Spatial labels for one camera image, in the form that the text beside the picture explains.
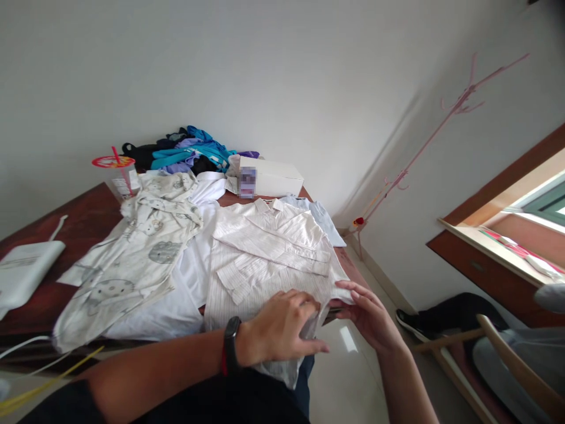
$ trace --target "cup lid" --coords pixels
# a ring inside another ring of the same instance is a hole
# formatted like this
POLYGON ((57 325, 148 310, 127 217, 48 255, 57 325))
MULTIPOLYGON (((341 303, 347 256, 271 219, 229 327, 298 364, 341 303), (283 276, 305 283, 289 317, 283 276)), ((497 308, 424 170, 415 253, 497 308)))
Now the cup lid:
POLYGON ((92 161, 92 165, 99 168, 125 168, 134 163, 135 159, 127 156, 120 156, 119 163, 116 160, 116 156, 102 156, 92 161))

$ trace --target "floor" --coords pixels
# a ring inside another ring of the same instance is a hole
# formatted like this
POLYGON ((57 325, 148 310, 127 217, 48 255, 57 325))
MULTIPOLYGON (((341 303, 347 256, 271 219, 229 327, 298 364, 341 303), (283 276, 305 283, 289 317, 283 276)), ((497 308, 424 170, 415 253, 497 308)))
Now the floor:
MULTIPOLYGON (((367 267, 359 261, 355 251, 347 253, 359 271, 379 296, 388 312, 396 307, 367 267)), ((415 339, 403 331, 408 345, 415 339)), ((388 413, 381 381, 380 367, 374 350, 365 342, 349 321, 333 321, 323 327, 318 337, 330 345, 329 354, 320 354, 310 376, 310 420, 313 424, 376 424, 387 423, 388 413)), ((415 355, 416 363, 440 422, 480 424, 478 417, 457 389, 430 356, 415 355)), ((0 379, 12 379, 18 375, 0 372, 0 379)), ((49 381, 46 377, 30 377, 12 384, 9 397, 25 393, 49 381)), ((25 408, 3 417, 3 424, 16 423, 53 390, 65 382, 59 382, 44 392, 25 408)))

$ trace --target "window frame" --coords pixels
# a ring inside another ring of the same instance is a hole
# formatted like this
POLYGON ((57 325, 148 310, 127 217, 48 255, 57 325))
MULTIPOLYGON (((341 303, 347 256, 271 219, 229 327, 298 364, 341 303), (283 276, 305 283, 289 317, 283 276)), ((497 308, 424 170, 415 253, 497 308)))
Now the window frame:
POLYGON ((565 215, 557 211, 565 208, 565 181, 536 197, 523 207, 530 213, 565 227, 565 215))

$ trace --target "shirt collar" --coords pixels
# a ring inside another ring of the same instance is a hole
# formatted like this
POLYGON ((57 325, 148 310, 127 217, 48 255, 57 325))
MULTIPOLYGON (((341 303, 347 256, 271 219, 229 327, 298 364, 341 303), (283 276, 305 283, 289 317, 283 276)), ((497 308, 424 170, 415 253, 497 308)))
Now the shirt collar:
POLYGON ((267 212, 270 211, 271 209, 281 211, 284 208, 284 203, 281 202, 279 199, 275 199, 273 202, 270 202, 272 207, 269 207, 269 205, 263 199, 261 199, 261 197, 255 200, 254 203, 259 213, 267 212))

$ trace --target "shirt sleeve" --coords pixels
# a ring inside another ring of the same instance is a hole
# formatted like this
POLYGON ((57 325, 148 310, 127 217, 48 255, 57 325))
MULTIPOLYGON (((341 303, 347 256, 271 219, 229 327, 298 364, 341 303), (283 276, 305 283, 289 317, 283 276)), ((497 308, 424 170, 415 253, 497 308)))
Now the shirt sleeve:
POLYGON ((242 251, 235 261, 217 271, 235 304, 285 267, 326 277, 329 274, 330 253, 317 248, 324 233, 309 212, 274 231, 242 215, 221 210, 213 237, 242 251))

